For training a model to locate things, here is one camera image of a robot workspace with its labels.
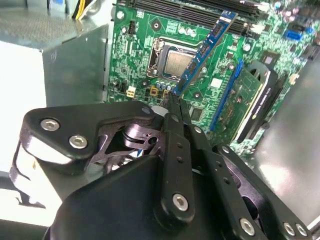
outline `white surface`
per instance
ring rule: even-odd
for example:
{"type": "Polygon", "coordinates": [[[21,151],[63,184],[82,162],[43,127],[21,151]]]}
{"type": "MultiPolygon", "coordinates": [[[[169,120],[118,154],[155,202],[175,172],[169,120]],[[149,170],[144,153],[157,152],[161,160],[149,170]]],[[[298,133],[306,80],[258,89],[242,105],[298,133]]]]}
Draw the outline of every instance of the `white surface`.
{"type": "Polygon", "coordinates": [[[212,82],[211,82],[210,86],[213,87],[213,88],[219,89],[221,87],[221,84],[222,84],[222,80],[221,79],[214,78],[214,79],[212,79],[212,82]]]}
{"type": "Polygon", "coordinates": [[[17,148],[21,123],[31,109],[46,106],[42,54],[0,41],[0,171],[8,172],[17,148]]]}

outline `wire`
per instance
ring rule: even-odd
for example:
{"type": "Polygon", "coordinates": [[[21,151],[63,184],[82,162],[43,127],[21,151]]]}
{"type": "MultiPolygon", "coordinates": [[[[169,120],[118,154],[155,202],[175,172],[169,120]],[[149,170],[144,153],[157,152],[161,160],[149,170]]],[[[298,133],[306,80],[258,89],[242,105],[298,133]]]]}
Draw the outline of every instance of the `wire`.
{"type": "Polygon", "coordinates": [[[79,0],[79,2],[80,3],[79,3],[79,8],[78,8],[78,13],[75,16],[76,20],[79,19],[79,17],[81,16],[82,12],[84,11],[86,0],[79,0]]]}

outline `blue sata port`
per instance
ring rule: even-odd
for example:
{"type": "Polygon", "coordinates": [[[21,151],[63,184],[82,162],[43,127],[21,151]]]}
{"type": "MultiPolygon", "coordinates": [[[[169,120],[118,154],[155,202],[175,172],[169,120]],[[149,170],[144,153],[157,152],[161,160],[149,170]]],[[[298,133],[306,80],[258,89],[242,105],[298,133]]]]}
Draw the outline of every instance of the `blue sata port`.
{"type": "Polygon", "coordinates": [[[303,37],[302,32],[296,32],[296,31],[291,31],[291,30],[287,30],[284,32],[283,35],[285,38],[291,39],[291,40],[296,40],[296,41],[300,41],[303,37]]]}

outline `chip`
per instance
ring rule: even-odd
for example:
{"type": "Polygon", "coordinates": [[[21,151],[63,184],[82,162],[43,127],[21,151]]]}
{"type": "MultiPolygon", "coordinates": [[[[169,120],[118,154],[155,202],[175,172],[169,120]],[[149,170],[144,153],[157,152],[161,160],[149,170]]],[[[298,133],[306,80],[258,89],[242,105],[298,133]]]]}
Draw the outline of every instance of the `chip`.
{"type": "Polygon", "coordinates": [[[184,73],[192,58],[193,56],[190,54],[170,50],[168,52],[164,72],[166,74],[180,77],[184,73]]]}
{"type": "Polygon", "coordinates": [[[232,59],[234,57],[234,54],[230,51],[228,51],[228,53],[226,54],[226,58],[227,59],[232,59]]]}
{"type": "Polygon", "coordinates": [[[200,107],[196,107],[196,106],[193,106],[191,108],[191,120],[192,121],[199,121],[201,116],[202,116],[202,113],[203,113],[203,109],[200,108],[200,107]]]}
{"type": "Polygon", "coordinates": [[[280,54],[274,51],[266,50],[263,52],[261,62],[273,69],[280,58],[280,54]]]}
{"type": "Polygon", "coordinates": [[[278,29],[275,31],[276,34],[283,34],[284,33],[284,28],[283,27],[278,27],[278,29]]]}
{"type": "Polygon", "coordinates": [[[266,24],[265,27],[264,27],[264,31],[265,32],[269,32],[270,28],[271,28],[271,25],[266,24]]]}

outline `gray metal panel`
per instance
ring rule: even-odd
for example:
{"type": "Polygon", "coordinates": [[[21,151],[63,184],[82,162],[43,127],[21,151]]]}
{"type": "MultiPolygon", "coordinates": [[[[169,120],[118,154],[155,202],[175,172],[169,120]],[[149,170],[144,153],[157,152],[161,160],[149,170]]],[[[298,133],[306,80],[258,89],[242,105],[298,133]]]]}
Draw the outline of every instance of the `gray metal panel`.
{"type": "Polygon", "coordinates": [[[42,8],[0,9],[0,41],[29,48],[50,49],[95,28],[92,22],[42,8]]]}
{"type": "Polygon", "coordinates": [[[43,53],[47,106],[101,103],[106,26],[43,53]]]}
{"type": "Polygon", "coordinates": [[[320,216],[319,66],[301,71],[256,151],[257,173],[308,228],[320,216]]]}
{"type": "Polygon", "coordinates": [[[26,7],[26,6],[27,6],[26,0],[0,0],[0,8],[26,7]]]}

